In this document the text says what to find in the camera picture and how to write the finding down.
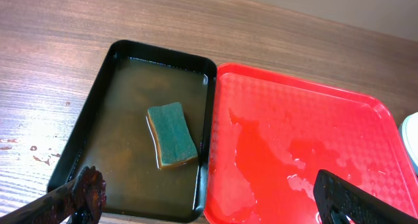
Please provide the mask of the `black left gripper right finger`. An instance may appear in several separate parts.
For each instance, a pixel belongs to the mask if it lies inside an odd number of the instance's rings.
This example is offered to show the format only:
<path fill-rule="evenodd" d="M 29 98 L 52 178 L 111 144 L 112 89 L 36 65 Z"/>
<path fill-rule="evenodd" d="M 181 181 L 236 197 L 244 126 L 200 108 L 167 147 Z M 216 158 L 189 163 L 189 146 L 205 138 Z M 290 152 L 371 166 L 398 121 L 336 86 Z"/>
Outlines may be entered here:
<path fill-rule="evenodd" d="M 417 218 L 377 199 L 339 176 L 319 170 L 313 187 L 323 223 L 417 224 Z"/>

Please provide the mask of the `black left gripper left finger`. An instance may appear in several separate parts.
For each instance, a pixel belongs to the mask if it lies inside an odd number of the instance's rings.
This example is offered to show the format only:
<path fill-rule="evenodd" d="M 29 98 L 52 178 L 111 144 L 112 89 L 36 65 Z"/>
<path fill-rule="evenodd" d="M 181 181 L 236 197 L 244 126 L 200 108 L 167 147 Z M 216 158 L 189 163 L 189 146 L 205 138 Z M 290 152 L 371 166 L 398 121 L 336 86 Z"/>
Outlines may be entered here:
<path fill-rule="evenodd" d="M 106 182 L 95 167 L 84 167 L 77 178 L 1 217 L 3 224 L 98 223 L 106 204 Z"/>

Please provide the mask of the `white plate with ketchup blob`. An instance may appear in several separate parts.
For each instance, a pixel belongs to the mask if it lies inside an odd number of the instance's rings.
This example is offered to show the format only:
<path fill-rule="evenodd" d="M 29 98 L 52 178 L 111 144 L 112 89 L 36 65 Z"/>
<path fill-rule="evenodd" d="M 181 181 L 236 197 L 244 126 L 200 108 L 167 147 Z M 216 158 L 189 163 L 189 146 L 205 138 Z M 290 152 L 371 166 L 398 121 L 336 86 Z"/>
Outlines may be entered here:
<path fill-rule="evenodd" d="M 406 117 L 400 124 L 399 133 L 404 143 L 404 147 L 409 155 L 413 169 L 418 174 L 417 156 L 418 156 L 418 113 Z"/>

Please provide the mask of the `green and yellow scrub sponge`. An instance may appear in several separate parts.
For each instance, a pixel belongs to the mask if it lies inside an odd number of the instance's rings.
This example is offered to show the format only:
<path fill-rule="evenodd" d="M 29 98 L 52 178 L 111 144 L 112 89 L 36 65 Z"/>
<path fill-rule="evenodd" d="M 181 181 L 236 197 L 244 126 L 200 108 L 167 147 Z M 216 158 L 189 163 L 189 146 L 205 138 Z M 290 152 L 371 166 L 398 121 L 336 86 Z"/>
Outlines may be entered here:
<path fill-rule="evenodd" d="M 183 165 L 198 157 L 181 103 L 150 107 L 147 122 L 155 144 L 158 168 Z"/>

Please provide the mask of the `black water tray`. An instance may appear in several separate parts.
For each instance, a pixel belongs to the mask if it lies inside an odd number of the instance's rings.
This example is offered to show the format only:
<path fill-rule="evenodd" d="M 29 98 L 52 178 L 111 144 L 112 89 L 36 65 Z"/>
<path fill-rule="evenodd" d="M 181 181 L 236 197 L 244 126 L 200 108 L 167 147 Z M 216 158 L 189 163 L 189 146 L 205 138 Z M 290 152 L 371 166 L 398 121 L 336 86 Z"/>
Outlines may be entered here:
<path fill-rule="evenodd" d="M 119 40 L 99 69 L 50 177 L 53 191 L 95 167 L 108 214 L 188 223 L 204 210 L 217 67 L 208 58 Z M 198 157 L 159 168 L 148 109 L 179 102 Z"/>

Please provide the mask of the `red plastic serving tray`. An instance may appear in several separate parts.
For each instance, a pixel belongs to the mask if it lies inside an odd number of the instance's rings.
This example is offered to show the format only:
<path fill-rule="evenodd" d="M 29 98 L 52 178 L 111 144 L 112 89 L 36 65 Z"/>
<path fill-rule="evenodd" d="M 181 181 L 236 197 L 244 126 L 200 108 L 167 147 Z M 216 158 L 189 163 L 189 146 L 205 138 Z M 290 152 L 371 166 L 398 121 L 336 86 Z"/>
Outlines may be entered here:
<path fill-rule="evenodd" d="M 417 178 L 379 100 L 254 67 L 217 70 L 204 214 L 211 223 L 319 223 L 325 169 L 417 215 Z"/>

